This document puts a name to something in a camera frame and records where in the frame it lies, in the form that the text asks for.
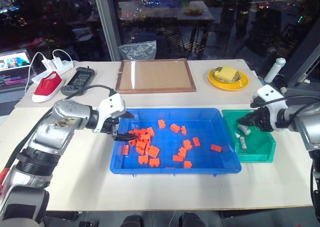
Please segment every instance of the laptop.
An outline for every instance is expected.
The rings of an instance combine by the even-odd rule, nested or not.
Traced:
[[[30,62],[26,49],[0,53],[0,116],[9,115],[24,96]],[[31,68],[30,79],[35,75]]]

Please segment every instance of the window pane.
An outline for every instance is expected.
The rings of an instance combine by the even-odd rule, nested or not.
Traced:
[[[319,0],[114,0],[122,44],[157,42],[156,59],[245,59],[265,75],[319,17]]]
[[[77,61],[111,60],[95,0],[0,0],[0,53],[17,49],[31,57],[63,49]]]

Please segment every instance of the yellow plate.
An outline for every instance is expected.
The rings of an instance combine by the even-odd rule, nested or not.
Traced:
[[[212,85],[214,85],[219,89],[222,89],[225,91],[238,91],[238,90],[244,89],[249,84],[248,77],[241,71],[239,71],[239,73],[241,74],[241,79],[238,80],[237,82],[222,83],[214,78],[214,76],[212,75],[212,70],[210,70],[208,73],[208,80]]]

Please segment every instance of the red sneaker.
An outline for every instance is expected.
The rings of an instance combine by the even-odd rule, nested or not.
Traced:
[[[50,100],[64,85],[64,82],[57,74],[53,71],[47,77],[41,79],[38,87],[32,95],[32,101],[35,103],[45,102]]]

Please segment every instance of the laptop screen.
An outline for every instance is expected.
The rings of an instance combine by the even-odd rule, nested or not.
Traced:
[[[25,49],[0,53],[0,89],[25,85],[29,66],[30,58]]]

